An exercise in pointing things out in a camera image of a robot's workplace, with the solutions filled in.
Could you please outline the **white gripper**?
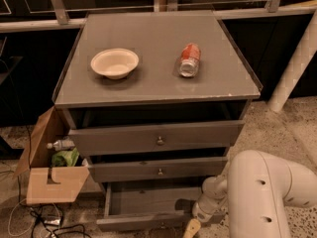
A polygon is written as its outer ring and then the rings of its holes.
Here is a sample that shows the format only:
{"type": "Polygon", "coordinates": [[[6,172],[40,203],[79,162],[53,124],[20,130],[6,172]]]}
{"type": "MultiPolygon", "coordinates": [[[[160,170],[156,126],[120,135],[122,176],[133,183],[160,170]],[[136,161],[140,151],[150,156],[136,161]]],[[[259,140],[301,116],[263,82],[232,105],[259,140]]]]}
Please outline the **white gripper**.
{"type": "Polygon", "coordinates": [[[201,223],[208,222],[224,203],[224,198],[215,199],[207,195],[201,195],[192,207],[192,215],[194,218],[189,220],[182,238],[193,238],[200,230],[201,223]]]}

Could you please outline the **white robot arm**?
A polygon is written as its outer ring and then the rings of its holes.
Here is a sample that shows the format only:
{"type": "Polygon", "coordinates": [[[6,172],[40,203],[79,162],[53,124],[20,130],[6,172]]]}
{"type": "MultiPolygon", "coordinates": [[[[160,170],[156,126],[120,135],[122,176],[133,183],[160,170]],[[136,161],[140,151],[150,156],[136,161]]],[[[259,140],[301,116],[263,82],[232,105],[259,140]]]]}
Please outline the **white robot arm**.
{"type": "Polygon", "coordinates": [[[193,238],[224,204],[230,238],[291,238],[285,208],[316,205],[317,176],[303,165],[265,152],[241,152],[226,176],[203,182],[182,238],[193,238]]]}

